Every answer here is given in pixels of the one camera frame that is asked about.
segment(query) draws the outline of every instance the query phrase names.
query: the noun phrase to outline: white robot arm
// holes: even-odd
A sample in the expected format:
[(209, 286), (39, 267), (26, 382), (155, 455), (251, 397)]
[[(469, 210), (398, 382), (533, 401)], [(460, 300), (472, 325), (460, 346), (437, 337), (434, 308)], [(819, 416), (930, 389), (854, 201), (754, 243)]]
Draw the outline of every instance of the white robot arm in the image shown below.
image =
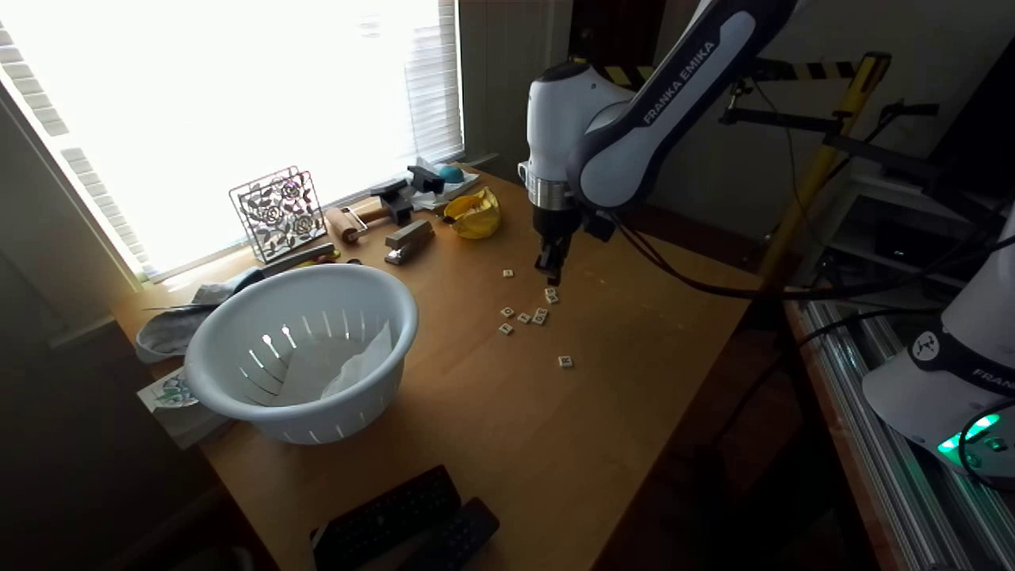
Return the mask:
[(582, 64), (563, 64), (530, 85), (530, 159), (518, 172), (544, 235), (537, 267), (549, 283), (563, 278), (574, 227), (588, 225), (607, 238), (611, 213), (652, 192), (677, 138), (739, 78), (800, 4), (705, 0), (637, 92)]

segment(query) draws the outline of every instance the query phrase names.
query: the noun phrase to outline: plastic basket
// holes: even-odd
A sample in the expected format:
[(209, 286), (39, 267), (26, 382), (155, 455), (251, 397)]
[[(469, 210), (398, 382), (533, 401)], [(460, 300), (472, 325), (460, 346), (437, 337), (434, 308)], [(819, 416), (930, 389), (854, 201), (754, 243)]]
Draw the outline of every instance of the plastic basket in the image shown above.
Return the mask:
[[(299, 358), (357, 354), (380, 334), (389, 352), (349, 388), (279, 401)], [(202, 406), (293, 444), (343, 442), (398, 397), (415, 338), (411, 289), (373, 267), (311, 267), (263, 278), (209, 313), (188, 346), (188, 379)]]

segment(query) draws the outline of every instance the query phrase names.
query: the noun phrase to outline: white colander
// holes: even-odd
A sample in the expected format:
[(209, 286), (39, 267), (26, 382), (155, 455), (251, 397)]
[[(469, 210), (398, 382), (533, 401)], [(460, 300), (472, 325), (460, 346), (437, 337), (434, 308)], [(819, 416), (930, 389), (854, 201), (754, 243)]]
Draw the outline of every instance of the white colander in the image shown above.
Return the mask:
[(327, 444), (395, 401), (412, 337), (415, 303), (401, 278), (357, 263), (288, 268), (201, 323), (188, 379), (226, 419)]

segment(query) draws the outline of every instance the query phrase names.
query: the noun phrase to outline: yellow object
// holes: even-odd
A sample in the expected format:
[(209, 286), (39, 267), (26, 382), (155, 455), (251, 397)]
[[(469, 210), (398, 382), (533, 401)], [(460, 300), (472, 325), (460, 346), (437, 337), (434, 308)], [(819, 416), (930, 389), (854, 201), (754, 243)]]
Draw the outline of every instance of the yellow object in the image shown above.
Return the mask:
[(445, 205), (445, 217), (455, 222), (455, 230), (465, 241), (481, 241), (503, 225), (503, 203), (488, 187), (465, 192)]

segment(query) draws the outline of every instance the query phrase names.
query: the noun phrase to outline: window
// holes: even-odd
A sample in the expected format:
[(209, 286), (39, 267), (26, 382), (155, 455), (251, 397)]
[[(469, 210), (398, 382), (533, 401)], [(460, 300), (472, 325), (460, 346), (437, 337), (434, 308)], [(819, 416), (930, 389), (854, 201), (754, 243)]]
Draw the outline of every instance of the window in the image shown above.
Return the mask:
[(465, 149), (457, 0), (0, 0), (0, 68), (140, 278), (245, 243), (245, 180), (329, 203)]

